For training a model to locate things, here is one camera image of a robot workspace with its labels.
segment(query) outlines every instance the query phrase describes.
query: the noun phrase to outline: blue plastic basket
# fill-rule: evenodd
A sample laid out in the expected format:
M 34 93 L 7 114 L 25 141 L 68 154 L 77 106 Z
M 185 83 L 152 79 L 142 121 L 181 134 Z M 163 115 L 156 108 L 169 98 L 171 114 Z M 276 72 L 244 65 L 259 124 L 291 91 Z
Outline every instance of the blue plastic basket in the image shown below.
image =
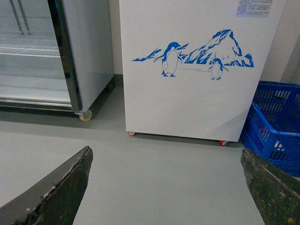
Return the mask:
M 247 149 L 300 177 L 300 85 L 260 82 L 241 139 Z

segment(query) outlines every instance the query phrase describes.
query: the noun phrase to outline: freezer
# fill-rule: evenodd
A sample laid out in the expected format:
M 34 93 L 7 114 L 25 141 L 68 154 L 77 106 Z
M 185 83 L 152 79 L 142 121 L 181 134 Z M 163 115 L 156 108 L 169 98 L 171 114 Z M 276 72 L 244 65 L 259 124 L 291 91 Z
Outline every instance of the freezer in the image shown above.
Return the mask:
M 0 105 L 73 111 L 113 78 L 108 0 L 0 0 Z
M 120 0 L 129 132 L 236 142 L 285 0 Z

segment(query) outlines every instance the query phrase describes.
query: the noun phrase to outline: glass door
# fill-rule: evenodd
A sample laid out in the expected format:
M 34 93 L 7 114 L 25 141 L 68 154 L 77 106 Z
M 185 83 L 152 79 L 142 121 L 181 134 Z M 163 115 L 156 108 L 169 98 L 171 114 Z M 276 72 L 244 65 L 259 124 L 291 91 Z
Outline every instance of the glass door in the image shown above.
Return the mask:
M 72 109 L 48 2 L 0 0 L 0 105 Z

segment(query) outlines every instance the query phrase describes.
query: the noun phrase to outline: blue decal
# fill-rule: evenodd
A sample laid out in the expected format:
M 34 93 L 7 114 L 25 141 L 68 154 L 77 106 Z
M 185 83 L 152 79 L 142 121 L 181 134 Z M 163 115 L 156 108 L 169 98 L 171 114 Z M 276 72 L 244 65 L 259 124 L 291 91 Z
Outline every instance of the blue decal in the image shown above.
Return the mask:
M 153 52 L 151 52 L 150 53 L 150 55 L 148 55 L 147 57 L 145 57 L 145 58 L 137 58 L 137 59 L 135 59 L 135 60 L 132 60 L 132 61 L 145 61 L 145 60 L 148 60 L 148 59 L 153 59 L 154 58 L 154 56 L 157 54 L 157 53 L 159 53 L 161 51 L 161 49 L 155 49 Z
M 177 69 L 178 61 L 183 63 L 183 59 L 180 57 L 180 53 L 178 54 L 177 50 L 183 50 L 187 47 L 187 45 L 188 43 L 186 45 L 181 46 L 177 42 L 172 42 L 168 45 L 164 54 L 162 54 L 154 60 L 154 62 L 156 62 L 157 60 L 162 61 L 162 75 L 164 77 L 175 77 L 174 73 Z
M 228 71 L 228 69 L 223 66 L 223 63 L 219 58 L 214 58 L 211 63 L 212 66 L 209 67 L 208 70 L 211 71 L 212 80 L 220 80 L 223 70 Z
M 193 50 L 192 52 L 183 52 L 186 45 L 180 45 L 177 42 L 171 42 L 159 57 L 156 54 L 161 49 L 154 50 L 149 56 L 133 61 L 145 61 L 147 59 L 154 59 L 154 62 L 161 60 L 162 75 L 164 77 L 175 77 L 178 61 L 184 64 L 196 65 L 211 65 L 205 70 L 192 69 L 199 72 L 211 73 L 212 80 L 220 80 L 223 71 L 228 71 L 225 66 L 238 66 L 253 68 L 254 63 L 252 56 L 248 53 L 242 54 L 239 43 L 236 41 L 232 30 L 221 30 L 217 32 L 212 39 L 204 46 Z

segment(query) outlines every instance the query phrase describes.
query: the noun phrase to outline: penguin illustration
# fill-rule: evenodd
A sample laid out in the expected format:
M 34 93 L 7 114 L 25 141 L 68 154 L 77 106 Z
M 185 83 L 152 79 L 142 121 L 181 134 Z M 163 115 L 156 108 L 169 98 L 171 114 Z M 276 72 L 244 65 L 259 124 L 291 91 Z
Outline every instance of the penguin illustration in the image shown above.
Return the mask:
M 157 60 L 162 60 L 162 75 L 164 77 L 175 77 L 174 73 L 176 71 L 178 61 L 183 63 L 182 58 L 176 52 L 178 47 L 181 47 L 181 45 L 179 45 L 177 42 L 170 43 L 164 54 L 154 60 L 154 62 Z
M 223 70 L 228 71 L 228 69 L 223 66 L 223 63 L 219 58 L 213 59 L 211 63 L 212 66 L 208 70 L 211 70 L 212 80 L 220 80 Z

